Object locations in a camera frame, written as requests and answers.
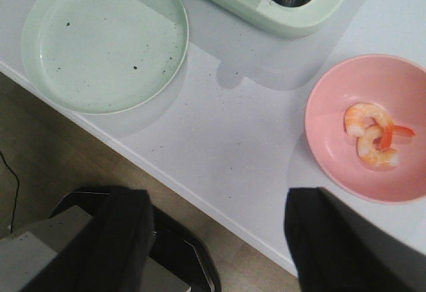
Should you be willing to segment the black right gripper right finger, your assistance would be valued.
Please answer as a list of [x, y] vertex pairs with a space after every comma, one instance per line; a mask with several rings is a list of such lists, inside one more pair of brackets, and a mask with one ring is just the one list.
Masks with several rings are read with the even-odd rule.
[[292, 188], [284, 233], [302, 291], [424, 291], [425, 255], [325, 188]]

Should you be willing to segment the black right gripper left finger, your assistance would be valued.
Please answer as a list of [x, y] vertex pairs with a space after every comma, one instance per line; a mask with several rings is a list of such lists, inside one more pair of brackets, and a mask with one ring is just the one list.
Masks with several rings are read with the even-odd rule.
[[148, 192], [116, 191], [23, 290], [138, 291], [153, 232]]

